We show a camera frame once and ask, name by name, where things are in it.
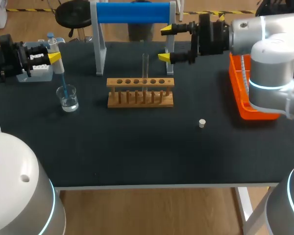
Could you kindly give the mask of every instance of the orange basket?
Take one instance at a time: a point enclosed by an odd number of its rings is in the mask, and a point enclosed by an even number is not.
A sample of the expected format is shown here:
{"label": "orange basket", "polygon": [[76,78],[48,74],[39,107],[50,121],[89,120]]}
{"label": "orange basket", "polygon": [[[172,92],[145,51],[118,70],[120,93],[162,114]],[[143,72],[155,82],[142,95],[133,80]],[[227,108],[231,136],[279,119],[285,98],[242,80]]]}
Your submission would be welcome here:
{"label": "orange basket", "polygon": [[[250,73],[250,56],[244,56],[245,71],[247,81],[249,81]],[[279,114],[266,114],[253,109],[249,104],[248,95],[245,90],[242,67],[241,67],[241,56],[232,55],[230,53],[230,67],[229,74],[232,83],[232,88],[235,96],[237,106],[240,111],[240,115],[245,120],[275,120]]]}

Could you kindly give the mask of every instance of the black device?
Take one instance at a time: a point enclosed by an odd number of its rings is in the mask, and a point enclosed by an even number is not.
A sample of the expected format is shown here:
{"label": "black device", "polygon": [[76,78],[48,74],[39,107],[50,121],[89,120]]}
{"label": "black device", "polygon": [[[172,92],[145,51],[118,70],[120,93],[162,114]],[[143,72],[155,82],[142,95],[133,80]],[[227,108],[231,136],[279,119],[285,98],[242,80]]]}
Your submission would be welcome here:
{"label": "black device", "polygon": [[183,53],[170,53],[170,62],[188,61],[195,63],[200,55],[223,54],[229,50],[229,27],[224,21],[210,21],[209,14],[199,16],[199,23],[172,24],[171,30],[161,31],[161,35],[175,35],[177,33],[189,32],[192,36],[191,49]]}
{"label": "black device", "polygon": [[[43,54],[39,58],[30,59],[31,55]],[[30,70],[37,65],[50,65],[47,48],[41,44],[37,47],[24,47],[23,42],[14,43],[10,34],[0,36],[0,81],[6,77],[23,73],[31,77]]]}

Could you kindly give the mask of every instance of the black table mat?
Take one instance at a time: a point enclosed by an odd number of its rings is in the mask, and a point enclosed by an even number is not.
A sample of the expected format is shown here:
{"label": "black table mat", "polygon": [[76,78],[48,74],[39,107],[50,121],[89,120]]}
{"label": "black table mat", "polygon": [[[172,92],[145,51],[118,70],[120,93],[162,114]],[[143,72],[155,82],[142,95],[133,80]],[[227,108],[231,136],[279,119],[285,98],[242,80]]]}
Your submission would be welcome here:
{"label": "black table mat", "polygon": [[[74,113],[61,110],[57,76],[47,83],[0,84],[2,131],[31,147],[55,186],[274,183],[294,167],[294,121],[240,118],[228,53],[175,65],[173,108],[107,109],[106,78],[140,77],[144,48],[106,45],[102,77],[92,44],[60,48],[66,82],[77,89]],[[175,47],[186,50],[189,43]],[[166,76],[157,59],[163,48],[148,45],[149,77]]]}

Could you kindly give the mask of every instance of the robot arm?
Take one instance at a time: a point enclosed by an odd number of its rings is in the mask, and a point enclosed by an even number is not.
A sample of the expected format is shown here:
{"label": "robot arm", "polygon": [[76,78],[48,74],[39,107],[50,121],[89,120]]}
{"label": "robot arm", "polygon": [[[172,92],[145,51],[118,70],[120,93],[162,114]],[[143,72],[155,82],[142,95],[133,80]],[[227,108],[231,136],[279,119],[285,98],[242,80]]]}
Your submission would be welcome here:
{"label": "robot arm", "polygon": [[[294,14],[235,20],[230,26],[220,21],[210,22],[209,15],[205,14],[200,15],[199,24],[192,25],[193,31],[188,25],[184,26],[184,32],[195,32],[191,33],[191,50],[196,48],[196,53],[183,53],[184,57],[174,53],[160,54],[159,59],[191,64],[198,54],[222,54],[225,50],[234,55],[250,54],[251,106],[264,113],[281,113],[294,118]],[[172,26],[168,32],[166,27],[162,34],[176,34],[181,28]],[[193,46],[194,35],[199,37],[196,47]]]}

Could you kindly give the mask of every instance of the stool seat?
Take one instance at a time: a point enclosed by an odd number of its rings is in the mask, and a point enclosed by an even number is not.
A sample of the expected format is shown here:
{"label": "stool seat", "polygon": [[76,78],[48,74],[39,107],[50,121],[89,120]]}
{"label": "stool seat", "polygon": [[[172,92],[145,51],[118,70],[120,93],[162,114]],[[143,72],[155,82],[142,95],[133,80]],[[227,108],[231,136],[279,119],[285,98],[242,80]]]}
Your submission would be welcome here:
{"label": "stool seat", "polygon": [[68,1],[55,11],[55,20],[65,28],[84,28],[92,24],[90,3],[83,0]]}

